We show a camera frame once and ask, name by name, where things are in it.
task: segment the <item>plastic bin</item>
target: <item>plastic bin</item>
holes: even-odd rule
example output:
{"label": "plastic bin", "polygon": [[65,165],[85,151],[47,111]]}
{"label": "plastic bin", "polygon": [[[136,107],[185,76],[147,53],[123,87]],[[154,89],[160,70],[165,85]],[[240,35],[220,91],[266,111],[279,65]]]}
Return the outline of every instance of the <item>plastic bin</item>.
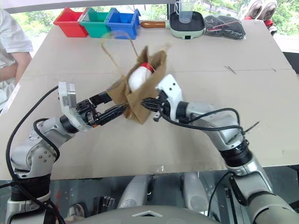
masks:
{"label": "plastic bin", "polygon": [[108,16],[109,13],[99,13],[89,8],[79,24],[85,27],[90,37],[101,38],[105,33],[111,30],[110,27],[106,25]]}
{"label": "plastic bin", "polygon": [[86,13],[74,12],[70,8],[65,8],[55,19],[54,24],[58,25],[67,37],[87,37],[88,32],[83,26],[80,26],[80,17]]}
{"label": "plastic bin", "polygon": [[[136,39],[137,31],[140,25],[140,12],[138,9],[132,13],[120,13],[116,8],[111,8],[108,16],[107,26],[112,31],[126,32],[131,39]],[[126,35],[116,35],[117,39],[128,39]]]}

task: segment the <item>red bottle cap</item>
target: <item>red bottle cap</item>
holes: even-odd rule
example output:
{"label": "red bottle cap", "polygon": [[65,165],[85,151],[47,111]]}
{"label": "red bottle cap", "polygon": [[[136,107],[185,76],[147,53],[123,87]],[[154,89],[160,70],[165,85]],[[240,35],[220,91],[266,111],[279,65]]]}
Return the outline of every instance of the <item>red bottle cap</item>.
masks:
{"label": "red bottle cap", "polygon": [[140,65],[140,67],[145,67],[145,68],[147,68],[148,70],[150,70],[151,73],[154,72],[153,66],[151,66],[150,63],[148,63],[148,62],[144,62],[144,63],[142,63],[142,64]]}

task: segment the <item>red bin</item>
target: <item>red bin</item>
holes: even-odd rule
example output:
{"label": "red bin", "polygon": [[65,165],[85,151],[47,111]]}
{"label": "red bin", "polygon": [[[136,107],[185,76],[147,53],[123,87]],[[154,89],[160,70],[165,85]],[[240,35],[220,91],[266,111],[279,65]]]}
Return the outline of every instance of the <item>red bin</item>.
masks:
{"label": "red bin", "polygon": [[84,12],[74,12],[70,8],[65,8],[61,14],[55,19],[54,24],[58,25],[67,37],[87,37],[88,32],[79,24],[81,16]]}

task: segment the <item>white shirt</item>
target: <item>white shirt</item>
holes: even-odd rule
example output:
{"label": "white shirt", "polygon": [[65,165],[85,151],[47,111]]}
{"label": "white shirt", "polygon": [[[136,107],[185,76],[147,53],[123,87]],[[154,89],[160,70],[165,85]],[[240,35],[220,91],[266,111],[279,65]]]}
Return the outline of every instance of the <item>white shirt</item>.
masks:
{"label": "white shirt", "polygon": [[[15,63],[11,53],[33,51],[31,41],[17,21],[0,8],[0,69]],[[0,110],[14,90],[14,78],[0,82]]]}

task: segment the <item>wooden handle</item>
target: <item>wooden handle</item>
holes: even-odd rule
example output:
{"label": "wooden handle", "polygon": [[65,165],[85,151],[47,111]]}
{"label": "wooden handle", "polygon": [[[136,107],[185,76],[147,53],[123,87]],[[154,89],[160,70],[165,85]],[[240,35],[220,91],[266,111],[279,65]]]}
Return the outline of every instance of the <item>wooden handle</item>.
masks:
{"label": "wooden handle", "polygon": [[140,26],[143,28],[165,28],[166,24],[164,21],[143,21]]}

